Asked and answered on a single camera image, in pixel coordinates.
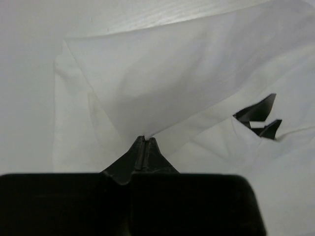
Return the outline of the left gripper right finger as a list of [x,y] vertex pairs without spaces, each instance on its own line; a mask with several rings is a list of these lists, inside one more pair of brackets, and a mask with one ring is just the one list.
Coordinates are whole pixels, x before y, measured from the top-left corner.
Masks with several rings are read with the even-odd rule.
[[178,174],[179,172],[162,155],[155,138],[145,141],[141,161],[141,172]]

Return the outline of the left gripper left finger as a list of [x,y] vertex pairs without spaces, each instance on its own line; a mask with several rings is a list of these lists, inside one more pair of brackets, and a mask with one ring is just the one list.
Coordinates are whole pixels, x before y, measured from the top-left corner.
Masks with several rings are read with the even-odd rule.
[[118,185],[130,182],[132,173],[142,169],[145,154],[145,138],[138,136],[129,150],[101,173]]

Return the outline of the white t shirt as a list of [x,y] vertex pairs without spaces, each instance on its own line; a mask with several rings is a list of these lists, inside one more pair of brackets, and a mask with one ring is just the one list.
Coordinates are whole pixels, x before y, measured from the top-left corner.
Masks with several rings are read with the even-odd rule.
[[180,172],[247,178],[269,235],[314,235],[309,2],[67,37],[54,73],[54,171],[101,171],[136,137],[155,137]]

